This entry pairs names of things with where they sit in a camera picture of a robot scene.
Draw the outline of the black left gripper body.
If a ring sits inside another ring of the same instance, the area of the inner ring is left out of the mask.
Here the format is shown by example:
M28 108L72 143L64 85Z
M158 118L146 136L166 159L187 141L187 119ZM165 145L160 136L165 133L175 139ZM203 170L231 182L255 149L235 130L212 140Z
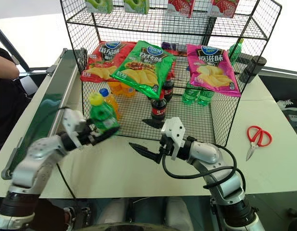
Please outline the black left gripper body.
M89 145L91 144L91 133L94 132L94 130L92 130L90 128L90 125L87 125L85 123L84 129L78 133L78 140L80 142L81 145Z

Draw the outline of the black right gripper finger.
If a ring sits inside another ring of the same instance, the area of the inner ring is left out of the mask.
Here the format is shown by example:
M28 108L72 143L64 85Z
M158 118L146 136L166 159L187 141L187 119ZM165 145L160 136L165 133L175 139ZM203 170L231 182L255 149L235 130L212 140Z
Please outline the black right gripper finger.
M155 128L155 129L161 129L164 125L163 121L156 120L156 119L143 119L142 122L145 124Z
M129 142L129 145L137 152L139 153L141 156L148 158L150 160L153 160L154 162L156 162L157 164L160 163L161 161L161 154L155 154L151 151L148 150L147 147L144 147L142 145L136 144L136 143L131 143Z

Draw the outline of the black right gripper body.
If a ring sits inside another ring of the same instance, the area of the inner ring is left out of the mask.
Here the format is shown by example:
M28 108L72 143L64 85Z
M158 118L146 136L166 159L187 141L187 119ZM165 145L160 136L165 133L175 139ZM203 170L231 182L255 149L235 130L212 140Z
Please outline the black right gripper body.
M167 137L166 135L162 135L160 139L160 148L159 148L159 154L160 158L165 156L172 156L173 150L174 150L174 141L172 138Z

